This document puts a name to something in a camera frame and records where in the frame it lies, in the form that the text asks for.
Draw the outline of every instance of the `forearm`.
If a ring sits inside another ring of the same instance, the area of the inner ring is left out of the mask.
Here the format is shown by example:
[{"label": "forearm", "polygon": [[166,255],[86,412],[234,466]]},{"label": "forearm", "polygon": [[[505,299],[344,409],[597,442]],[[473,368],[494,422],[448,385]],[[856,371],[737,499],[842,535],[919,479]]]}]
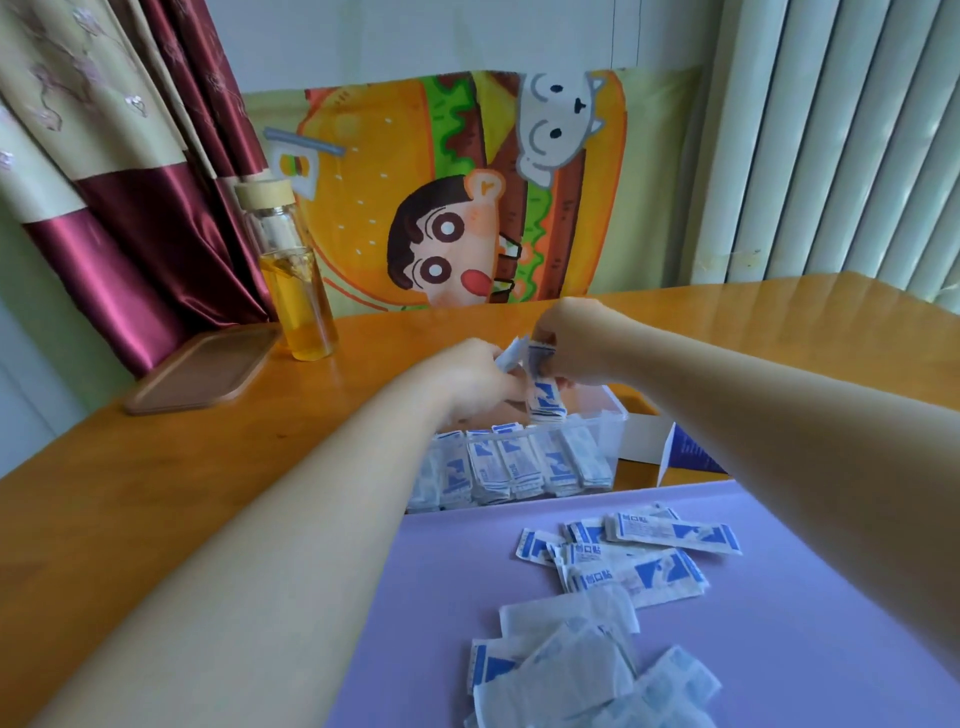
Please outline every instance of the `forearm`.
[{"label": "forearm", "polygon": [[[867,594],[934,639],[954,635],[960,414],[633,322],[618,326],[615,378],[681,423]],[[960,644],[951,649],[960,654]]]},{"label": "forearm", "polygon": [[322,725],[449,402],[388,385],[172,574],[38,725]]}]

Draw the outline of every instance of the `cartoon eye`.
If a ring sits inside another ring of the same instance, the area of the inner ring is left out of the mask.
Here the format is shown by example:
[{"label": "cartoon eye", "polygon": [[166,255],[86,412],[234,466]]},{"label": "cartoon eye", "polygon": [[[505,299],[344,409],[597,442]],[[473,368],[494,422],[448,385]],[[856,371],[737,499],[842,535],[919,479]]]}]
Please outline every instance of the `cartoon eye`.
[{"label": "cartoon eye", "polygon": [[430,223],[433,236],[442,243],[452,243],[464,234],[464,220],[456,212],[442,212]]},{"label": "cartoon eye", "polygon": [[445,257],[428,257],[420,266],[420,276],[428,283],[443,283],[450,278],[450,263]]}]

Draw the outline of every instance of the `hamburger illustration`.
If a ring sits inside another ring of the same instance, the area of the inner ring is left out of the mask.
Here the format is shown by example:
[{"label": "hamburger illustration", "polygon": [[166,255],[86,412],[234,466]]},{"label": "hamburger illustration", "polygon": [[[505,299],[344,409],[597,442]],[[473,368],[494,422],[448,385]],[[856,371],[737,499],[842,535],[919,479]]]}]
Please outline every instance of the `hamburger illustration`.
[{"label": "hamburger illustration", "polygon": [[344,150],[311,158],[315,191],[299,195],[341,292],[383,308],[587,292],[626,133],[612,72],[458,73],[306,97],[297,134]]}]

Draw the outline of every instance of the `cartoon tongue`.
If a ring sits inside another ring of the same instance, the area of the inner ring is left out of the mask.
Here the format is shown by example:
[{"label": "cartoon tongue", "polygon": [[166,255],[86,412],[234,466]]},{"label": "cartoon tongue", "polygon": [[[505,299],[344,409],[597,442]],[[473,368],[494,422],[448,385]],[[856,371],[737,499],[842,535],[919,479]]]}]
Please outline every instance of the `cartoon tongue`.
[{"label": "cartoon tongue", "polygon": [[460,276],[460,282],[474,296],[488,296],[493,287],[493,281],[490,276],[482,271],[471,268]]}]

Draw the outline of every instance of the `floral curtain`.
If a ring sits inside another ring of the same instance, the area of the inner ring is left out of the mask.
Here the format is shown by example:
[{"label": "floral curtain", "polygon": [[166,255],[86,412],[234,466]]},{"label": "floral curtain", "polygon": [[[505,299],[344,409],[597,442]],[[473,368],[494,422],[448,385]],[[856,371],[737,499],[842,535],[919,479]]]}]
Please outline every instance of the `floral curtain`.
[{"label": "floral curtain", "polygon": [[0,0],[0,195],[135,375],[270,317],[266,167],[203,0]]}]

